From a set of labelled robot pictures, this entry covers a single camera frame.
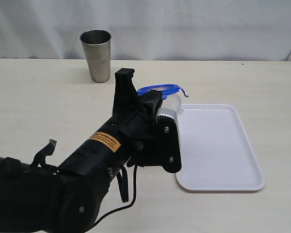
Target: table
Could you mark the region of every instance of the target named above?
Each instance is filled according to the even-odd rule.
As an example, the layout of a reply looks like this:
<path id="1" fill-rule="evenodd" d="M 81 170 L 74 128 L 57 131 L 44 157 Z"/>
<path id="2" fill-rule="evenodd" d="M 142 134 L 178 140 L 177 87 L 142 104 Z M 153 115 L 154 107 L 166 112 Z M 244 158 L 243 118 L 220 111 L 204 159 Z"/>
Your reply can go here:
<path id="1" fill-rule="evenodd" d="M 140 168 L 135 205 L 91 232 L 291 233 L 291 62 L 112 61 L 112 73 L 122 67 L 135 69 L 136 88 L 177 83 L 190 95 L 184 103 L 233 105 L 266 186 L 254 194 L 191 194 L 174 174 Z M 113 94 L 114 78 L 93 83 L 85 60 L 0 59 L 0 156 L 30 163 L 53 138 L 47 162 L 59 165 L 109 118 Z M 112 182 L 99 215 L 121 205 Z"/>

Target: white tray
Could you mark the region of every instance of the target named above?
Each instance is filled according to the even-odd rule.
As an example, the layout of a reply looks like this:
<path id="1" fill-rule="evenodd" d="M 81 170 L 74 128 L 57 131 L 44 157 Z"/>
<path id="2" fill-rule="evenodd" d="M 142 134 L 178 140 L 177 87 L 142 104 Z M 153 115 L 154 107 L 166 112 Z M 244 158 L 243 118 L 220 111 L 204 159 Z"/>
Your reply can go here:
<path id="1" fill-rule="evenodd" d="M 189 191 L 258 191 L 265 178 L 235 108 L 183 104 L 178 117 L 182 169 Z"/>

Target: stainless steel tumbler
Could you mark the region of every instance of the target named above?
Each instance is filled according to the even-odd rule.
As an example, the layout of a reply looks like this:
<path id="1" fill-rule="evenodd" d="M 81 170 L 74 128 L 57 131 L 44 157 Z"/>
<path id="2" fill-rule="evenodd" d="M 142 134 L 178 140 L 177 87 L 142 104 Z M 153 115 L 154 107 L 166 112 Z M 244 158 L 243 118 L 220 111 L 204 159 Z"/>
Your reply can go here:
<path id="1" fill-rule="evenodd" d="M 111 34 L 104 30 L 90 30 L 80 36 L 91 78 L 96 83 L 110 79 Z"/>

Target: wire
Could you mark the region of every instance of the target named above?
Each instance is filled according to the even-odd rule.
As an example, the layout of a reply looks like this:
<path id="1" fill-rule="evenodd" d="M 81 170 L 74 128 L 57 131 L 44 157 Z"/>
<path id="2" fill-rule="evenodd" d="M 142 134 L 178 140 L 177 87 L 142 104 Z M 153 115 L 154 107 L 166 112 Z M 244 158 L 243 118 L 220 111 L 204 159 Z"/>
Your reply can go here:
<path id="1" fill-rule="evenodd" d="M 103 216 L 100 217 L 100 219 L 98 219 L 93 227 L 97 226 L 98 223 L 100 223 L 105 217 L 113 214 L 113 213 L 116 213 L 118 211 L 121 211 L 121 210 L 125 210 L 125 209 L 128 209 L 130 207 L 132 207 L 136 201 L 136 197 L 137 197 L 137 165 L 135 165 L 134 167 L 134 173 L 133 173 L 133 198 L 132 198 L 132 201 L 129 205 L 126 205 L 126 206 L 123 206 L 123 207 L 120 207 L 120 208 L 117 208 L 117 209 L 114 209 L 114 210 L 111 210 L 109 211 L 108 213 L 104 214 Z"/>

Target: clear plastic container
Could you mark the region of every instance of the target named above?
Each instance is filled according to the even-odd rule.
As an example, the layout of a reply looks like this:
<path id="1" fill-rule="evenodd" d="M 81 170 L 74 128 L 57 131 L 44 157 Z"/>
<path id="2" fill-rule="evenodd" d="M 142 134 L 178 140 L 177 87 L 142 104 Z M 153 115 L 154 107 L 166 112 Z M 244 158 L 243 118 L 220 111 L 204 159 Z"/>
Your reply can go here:
<path id="1" fill-rule="evenodd" d="M 184 89 L 177 84 L 162 84 L 154 86 L 146 86 L 138 89 L 138 94 L 143 95 L 150 90 L 158 90 L 163 93 L 162 96 L 162 108 L 168 108 L 174 110 L 178 115 L 181 115 L 183 109 L 181 108 L 181 98 L 177 94 L 179 90 L 182 91 L 185 97 L 189 97 L 185 94 Z"/>

